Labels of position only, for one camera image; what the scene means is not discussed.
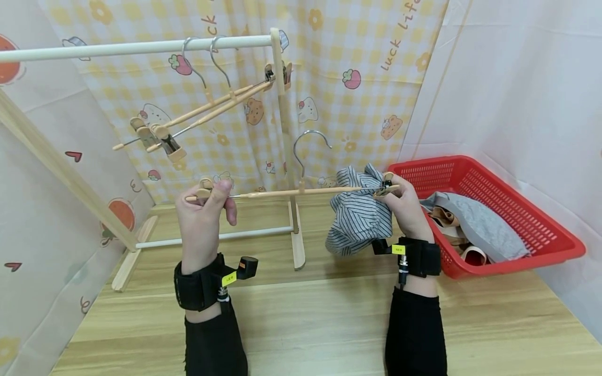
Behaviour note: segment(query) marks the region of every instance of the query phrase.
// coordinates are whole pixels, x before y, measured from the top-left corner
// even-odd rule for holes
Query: hand
[[[236,225],[236,204],[229,199],[232,184],[228,180],[216,183],[208,199],[186,201],[194,196],[198,186],[182,193],[176,201],[176,212],[182,236],[182,274],[192,274],[207,267],[217,257],[220,215],[226,209],[226,219]]]
[[[378,200],[384,202],[393,212],[400,230],[408,238],[435,242],[433,232],[424,216],[420,202],[418,202],[414,186],[395,174],[391,182],[399,185],[399,188]]]

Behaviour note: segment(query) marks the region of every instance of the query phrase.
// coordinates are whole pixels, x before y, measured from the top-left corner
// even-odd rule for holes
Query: curtain
[[[602,2],[449,5],[400,160],[477,158],[587,246],[538,270],[602,341]]]
[[[63,45],[183,40],[281,30],[291,133],[326,134],[298,145],[308,185],[332,184],[337,170],[395,161],[408,128],[447,0],[389,1],[40,1]],[[233,89],[264,79],[271,48],[216,51]],[[163,124],[228,93],[208,51],[94,57],[75,61],[120,141],[135,137],[132,117]],[[128,156],[157,203],[172,202],[201,177],[229,179],[236,193],[286,187],[275,88],[192,129],[177,142],[187,156],[172,164],[140,143]],[[171,129],[177,131],[192,121]]]
[[[36,1],[9,7],[0,50],[61,46]],[[153,201],[71,61],[0,63],[0,90],[126,227],[144,222]],[[48,375],[125,248],[2,123],[0,160],[0,375]]]

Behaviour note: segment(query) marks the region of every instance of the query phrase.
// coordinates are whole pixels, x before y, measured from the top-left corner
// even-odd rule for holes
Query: yellow label
[[[229,285],[232,282],[236,282],[236,272],[233,271],[225,277],[222,277],[222,287]]]
[[[391,251],[393,251],[392,254],[406,254],[406,246],[399,245],[399,244],[393,244],[391,246]]]

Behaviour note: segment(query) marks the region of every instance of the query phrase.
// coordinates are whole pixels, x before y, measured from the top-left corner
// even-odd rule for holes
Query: yellow checkered backdrop
[[[331,186],[336,172],[398,158],[447,0],[47,0],[40,1],[63,46],[151,42],[281,30],[291,124],[324,133],[299,142],[311,186]],[[220,50],[215,59],[232,88],[264,79],[270,48]],[[187,52],[214,98],[228,93],[208,51]],[[108,123],[126,142],[129,119],[166,123],[208,102],[180,51],[75,60]],[[230,179],[236,193],[286,187],[276,89],[249,99],[183,136],[187,152],[172,164],[160,149],[126,146],[155,202],[172,202],[201,177]],[[199,119],[170,128],[172,133]]]

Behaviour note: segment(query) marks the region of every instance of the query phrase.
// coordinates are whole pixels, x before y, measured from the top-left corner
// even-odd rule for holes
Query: hanger hook
[[[193,39],[200,39],[200,38],[188,37],[188,38],[186,38],[186,40],[184,40],[184,44],[182,45],[182,59],[184,59],[184,62],[190,66],[190,69],[192,69],[192,71],[194,73],[196,73],[196,75],[198,77],[200,77],[200,80],[203,81],[203,86],[205,88],[207,88],[207,84],[205,83],[205,79],[203,78],[203,76],[193,67],[193,65],[188,60],[186,60],[186,45],[188,44],[188,42],[190,42]]]
[[[294,154],[295,158],[297,158],[297,162],[299,162],[299,164],[301,165],[301,178],[302,179],[305,177],[305,166],[303,165],[303,163],[301,163],[301,159],[299,159],[299,157],[297,156],[297,142],[299,142],[301,137],[305,136],[306,134],[310,134],[310,133],[317,133],[320,136],[322,136],[322,138],[324,138],[324,142],[326,143],[326,146],[328,146],[329,148],[332,149],[332,146],[330,146],[330,144],[328,143],[328,139],[326,138],[324,133],[313,130],[313,129],[308,129],[307,131],[301,133],[299,135],[299,137],[297,137],[297,139],[295,140],[295,143],[293,144],[293,154]]]
[[[228,82],[228,88],[232,88],[232,86],[230,86],[230,77],[228,77],[228,74],[216,63],[216,59],[213,57],[213,47],[216,45],[216,42],[219,38],[223,38],[225,37],[225,35],[217,35],[215,37],[213,37],[213,40],[211,41],[211,46],[209,47],[209,53],[211,54],[211,61],[213,61],[213,64],[222,71],[222,73],[224,74],[224,76],[226,76],[226,81]]]

